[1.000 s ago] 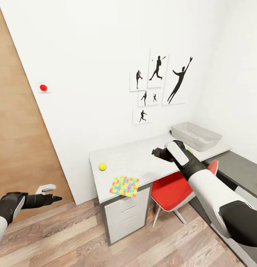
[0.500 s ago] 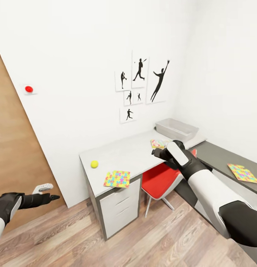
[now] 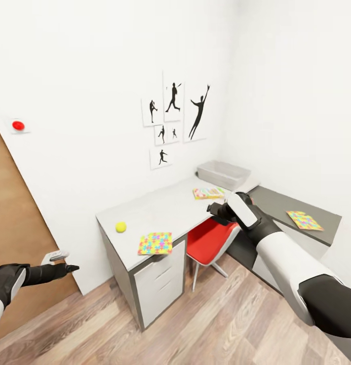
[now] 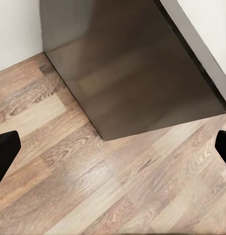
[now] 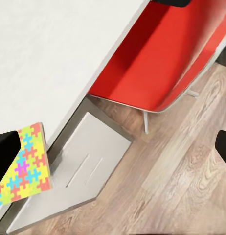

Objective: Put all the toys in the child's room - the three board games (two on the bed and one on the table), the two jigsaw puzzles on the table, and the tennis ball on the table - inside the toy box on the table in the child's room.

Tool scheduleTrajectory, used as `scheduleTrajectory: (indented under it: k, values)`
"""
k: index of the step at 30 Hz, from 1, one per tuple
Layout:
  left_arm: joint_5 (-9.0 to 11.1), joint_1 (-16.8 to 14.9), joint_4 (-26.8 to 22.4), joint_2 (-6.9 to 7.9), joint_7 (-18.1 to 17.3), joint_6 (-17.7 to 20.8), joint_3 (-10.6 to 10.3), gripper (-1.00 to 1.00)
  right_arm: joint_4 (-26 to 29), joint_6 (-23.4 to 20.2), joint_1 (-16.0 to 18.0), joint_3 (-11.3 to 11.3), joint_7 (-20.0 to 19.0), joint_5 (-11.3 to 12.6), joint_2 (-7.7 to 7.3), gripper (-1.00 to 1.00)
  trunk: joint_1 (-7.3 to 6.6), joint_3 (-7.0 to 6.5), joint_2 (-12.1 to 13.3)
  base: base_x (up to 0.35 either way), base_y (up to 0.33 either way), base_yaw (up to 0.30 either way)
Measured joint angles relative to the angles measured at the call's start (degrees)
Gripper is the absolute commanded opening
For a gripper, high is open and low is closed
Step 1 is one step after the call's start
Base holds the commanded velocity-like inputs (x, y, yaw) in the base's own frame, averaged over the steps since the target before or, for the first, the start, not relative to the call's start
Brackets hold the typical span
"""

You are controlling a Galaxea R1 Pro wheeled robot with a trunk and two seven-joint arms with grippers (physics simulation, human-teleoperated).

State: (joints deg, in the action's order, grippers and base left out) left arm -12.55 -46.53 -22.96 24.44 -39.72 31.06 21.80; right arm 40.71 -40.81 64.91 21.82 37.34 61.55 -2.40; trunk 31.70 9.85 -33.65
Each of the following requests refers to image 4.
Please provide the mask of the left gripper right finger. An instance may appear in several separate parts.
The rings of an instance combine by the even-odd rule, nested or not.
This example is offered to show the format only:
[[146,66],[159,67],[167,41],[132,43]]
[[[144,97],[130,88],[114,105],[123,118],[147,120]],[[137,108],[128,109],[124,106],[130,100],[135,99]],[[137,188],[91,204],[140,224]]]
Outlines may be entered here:
[[215,141],[215,148],[226,163],[226,131],[220,130]]

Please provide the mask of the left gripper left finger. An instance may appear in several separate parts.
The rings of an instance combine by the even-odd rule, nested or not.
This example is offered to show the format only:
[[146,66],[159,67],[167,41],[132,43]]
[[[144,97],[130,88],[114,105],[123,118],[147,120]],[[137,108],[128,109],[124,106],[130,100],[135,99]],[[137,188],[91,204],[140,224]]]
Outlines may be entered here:
[[0,182],[21,149],[18,131],[0,134]]

